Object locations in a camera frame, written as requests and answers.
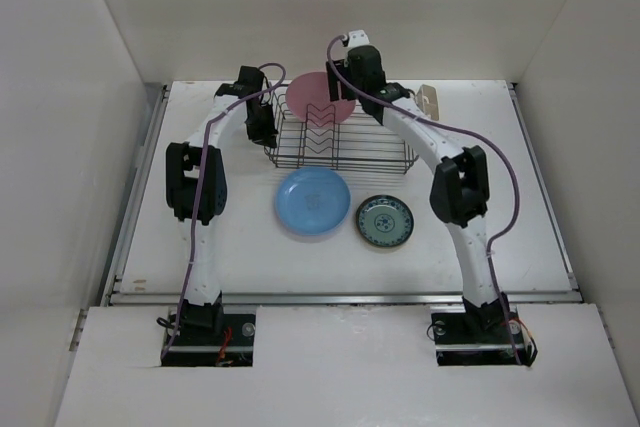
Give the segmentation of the metal wire dish rack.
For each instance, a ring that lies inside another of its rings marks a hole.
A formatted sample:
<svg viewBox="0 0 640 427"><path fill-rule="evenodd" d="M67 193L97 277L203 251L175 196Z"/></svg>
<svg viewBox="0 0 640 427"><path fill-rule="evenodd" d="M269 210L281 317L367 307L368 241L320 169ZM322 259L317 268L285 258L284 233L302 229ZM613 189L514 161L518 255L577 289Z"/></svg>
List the metal wire dish rack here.
<svg viewBox="0 0 640 427"><path fill-rule="evenodd" d="M406 174L418 155L400 137L378 124L357 107L342 123L332 104L310 104L302 117L288 107L284 91L273 99L277 145L266 147L268 159L278 168L307 166L332 170Z"/></svg>

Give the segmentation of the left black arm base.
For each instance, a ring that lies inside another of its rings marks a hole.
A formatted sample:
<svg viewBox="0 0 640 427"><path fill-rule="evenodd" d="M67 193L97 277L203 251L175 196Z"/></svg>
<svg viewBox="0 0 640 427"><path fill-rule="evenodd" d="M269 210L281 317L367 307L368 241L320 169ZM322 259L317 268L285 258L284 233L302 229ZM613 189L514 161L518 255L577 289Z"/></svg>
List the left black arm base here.
<svg viewBox="0 0 640 427"><path fill-rule="evenodd" d="M226 314L220 333L179 332L160 362L163 367L251 367L255 334L255 313Z"/></svg>

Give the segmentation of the light blue plastic plate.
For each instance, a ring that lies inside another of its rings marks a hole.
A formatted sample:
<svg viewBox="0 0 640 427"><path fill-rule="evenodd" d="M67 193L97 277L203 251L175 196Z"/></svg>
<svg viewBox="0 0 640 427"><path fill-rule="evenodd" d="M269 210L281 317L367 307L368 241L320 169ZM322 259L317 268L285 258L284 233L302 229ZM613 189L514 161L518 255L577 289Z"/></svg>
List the light blue plastic plate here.
<svg viewBox="0 0 640 427"><path fill-rule="evenodd" d="M279 184L274 208L283 227L301 236L333 232L351 207L347 182L324 167L303 167L289 173Z"/></svg>

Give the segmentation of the pink plastic plate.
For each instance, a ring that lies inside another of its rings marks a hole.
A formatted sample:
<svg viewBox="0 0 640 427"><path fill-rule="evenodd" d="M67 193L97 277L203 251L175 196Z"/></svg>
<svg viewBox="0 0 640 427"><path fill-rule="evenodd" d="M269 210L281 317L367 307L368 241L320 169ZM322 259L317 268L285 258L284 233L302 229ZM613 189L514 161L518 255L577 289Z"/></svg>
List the pink plastic plate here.
<svg viewBox="0 0 640 427"><path fill-rule="evenodd" d="M285 101L296 118L317 128L344 122L356 107L352 100L330 100L325 72L309 72L296 77L286 89Z"/></svg>

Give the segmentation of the blue patterned glass plate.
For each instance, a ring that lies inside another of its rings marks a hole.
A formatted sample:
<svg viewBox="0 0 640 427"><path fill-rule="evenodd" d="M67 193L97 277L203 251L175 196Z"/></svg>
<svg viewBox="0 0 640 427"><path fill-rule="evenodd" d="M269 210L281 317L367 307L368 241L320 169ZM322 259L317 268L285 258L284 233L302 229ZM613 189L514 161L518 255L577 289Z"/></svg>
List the blue patterned glass plate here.
<svg viewBox="0 0 640 427"><path fill-rule="evenodd" d="M415 220L409 206L391 195L374 195L356 209L355 224L360 236L379 248L405 244L414 231Z"/></svg>

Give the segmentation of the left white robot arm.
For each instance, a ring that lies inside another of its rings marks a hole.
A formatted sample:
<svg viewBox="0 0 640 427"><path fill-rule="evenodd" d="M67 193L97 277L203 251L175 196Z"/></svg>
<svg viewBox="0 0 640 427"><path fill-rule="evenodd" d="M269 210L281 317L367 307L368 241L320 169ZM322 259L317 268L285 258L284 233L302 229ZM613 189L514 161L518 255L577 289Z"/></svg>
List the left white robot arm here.
<svg viewBox="0 0 640 427"><path fill-rule="evenodd" d="M214 223L228 200L222 148L241 128L252 143L277 146L271 93L283 81L269 83L264 72L269 66L242 66L235 82L216 90L211 111L194 133L165 151L166 202L189 229L188 265L173 330L189 328L205 344L217 341L224 329L221 285L212 261Z"/></svg>

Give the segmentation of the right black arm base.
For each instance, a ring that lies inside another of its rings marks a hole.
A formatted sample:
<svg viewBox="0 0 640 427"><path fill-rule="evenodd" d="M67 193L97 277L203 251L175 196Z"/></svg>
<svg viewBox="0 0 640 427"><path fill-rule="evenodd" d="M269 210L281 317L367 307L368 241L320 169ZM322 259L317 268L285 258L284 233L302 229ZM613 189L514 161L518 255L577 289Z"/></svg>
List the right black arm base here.
<svg viewBox="0 0 640 427"><path fill-rule="evenodd" d="M516 310L509 313L509 323L499 314L497 326L482 330L464 310L437 308L431 311L427 336L434 342L439 367L531 367L539 352Z"/></svg>

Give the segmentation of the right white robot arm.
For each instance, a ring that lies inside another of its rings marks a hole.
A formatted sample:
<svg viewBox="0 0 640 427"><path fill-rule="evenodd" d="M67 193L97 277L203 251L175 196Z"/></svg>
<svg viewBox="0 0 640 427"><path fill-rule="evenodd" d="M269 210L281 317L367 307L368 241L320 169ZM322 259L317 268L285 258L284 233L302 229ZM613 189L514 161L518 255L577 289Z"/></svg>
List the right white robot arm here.
<svg viewBox="0 0 640 427"><path fill-rule="evenodd" d="M487 250L487 156L481 147L461 147L441 132L482 137L428 119L408 89L386 79L381 54L371 44L350 46L343 60L328 58L326 70L331 99L358 100L366 114L405 141L431 170L429 203L451 236L462 274L463 328L470 338L487 340L500 326L500 291Z"/></svg>

